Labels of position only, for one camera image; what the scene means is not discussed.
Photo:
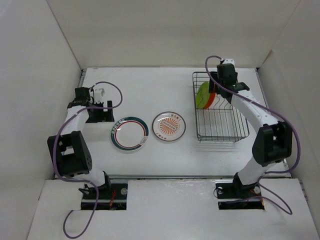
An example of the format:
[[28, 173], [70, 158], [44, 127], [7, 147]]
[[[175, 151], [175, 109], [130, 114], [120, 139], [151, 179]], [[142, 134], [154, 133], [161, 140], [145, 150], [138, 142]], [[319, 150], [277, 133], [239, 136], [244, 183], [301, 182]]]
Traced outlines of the orange plate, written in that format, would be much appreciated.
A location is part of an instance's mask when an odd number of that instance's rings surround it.
[[216, 93], [215, 93], [215, 92], [209, 93], [209, 95], [208, 95], [208, 101], [207, 101], [207, 103], [204, 105], [203, 108], [204, 108], [204, 109], [208, 109], [208, 108], [213, 104], [215, 98], [216, 98]]

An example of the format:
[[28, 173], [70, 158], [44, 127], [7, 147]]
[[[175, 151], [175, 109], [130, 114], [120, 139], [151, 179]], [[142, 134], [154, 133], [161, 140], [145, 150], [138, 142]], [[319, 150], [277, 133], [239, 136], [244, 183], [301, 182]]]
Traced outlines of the white plate green rim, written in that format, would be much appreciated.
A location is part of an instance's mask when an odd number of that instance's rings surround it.
[[118, 120], [112, 127], [110, 138], [121, 151], [136, 151], [142, 148], [149, 137], [149, 128], [140, 118], [127, 116]]

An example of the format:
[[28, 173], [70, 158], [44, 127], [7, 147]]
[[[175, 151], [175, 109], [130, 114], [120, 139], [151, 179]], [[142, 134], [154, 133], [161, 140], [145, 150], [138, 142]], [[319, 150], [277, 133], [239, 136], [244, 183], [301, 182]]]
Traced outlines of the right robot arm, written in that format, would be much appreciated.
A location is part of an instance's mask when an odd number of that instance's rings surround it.
[[291, 156], [293, 130], [288, 123], [264, 109], [244, 82], [238, 82], [238, 73], [232, 63], [217, 65], [217, 73], [211, 73], [210, 77], [215, 83], [215, 91], [240, 111], [256, 133], [252, 157], [234, 175], [231, 184], [232, 193], [243, 197], [267, 170]]

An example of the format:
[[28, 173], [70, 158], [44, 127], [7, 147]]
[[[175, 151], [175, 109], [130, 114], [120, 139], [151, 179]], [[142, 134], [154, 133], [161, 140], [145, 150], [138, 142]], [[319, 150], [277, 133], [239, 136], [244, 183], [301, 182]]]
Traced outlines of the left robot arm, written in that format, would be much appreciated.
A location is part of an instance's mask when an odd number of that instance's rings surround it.
[[114, 122], [113, 103], [103, 103], [105, 91], [78, 87], [75, 98], [67, 106], [67, 116], [56, 135], [47, 139], [55, 175], [67, 183], [92, 185], [87, 193], [105, 199], [111, 195], [112, 184], [105, 171], [93, 169], [93, 160], [82, 131], [86, 123]]

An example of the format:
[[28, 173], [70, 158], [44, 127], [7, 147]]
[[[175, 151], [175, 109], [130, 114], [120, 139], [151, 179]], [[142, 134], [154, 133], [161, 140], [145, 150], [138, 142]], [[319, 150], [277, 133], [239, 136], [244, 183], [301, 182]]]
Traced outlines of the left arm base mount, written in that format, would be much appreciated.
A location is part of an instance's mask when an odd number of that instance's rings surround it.
[[[93, 210], [96, 204], [96, 189], [87, 184], [78, 189], [82, 194], [80, 203], [81, 210]], [[127, 209], [128, 184], [111, 183], [98, 187], [98, 202], [96, 210], [124, 211]]]

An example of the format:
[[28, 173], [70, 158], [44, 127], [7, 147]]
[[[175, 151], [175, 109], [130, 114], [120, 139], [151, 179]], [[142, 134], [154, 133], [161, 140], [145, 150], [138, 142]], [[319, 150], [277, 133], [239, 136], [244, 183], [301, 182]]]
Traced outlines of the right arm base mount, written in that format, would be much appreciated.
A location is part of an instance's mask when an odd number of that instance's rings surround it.
[[214, 189], [219, 210], [264, 210], [261, 189], [250, 185], [238, 189], [232, 182], [217, 182]]

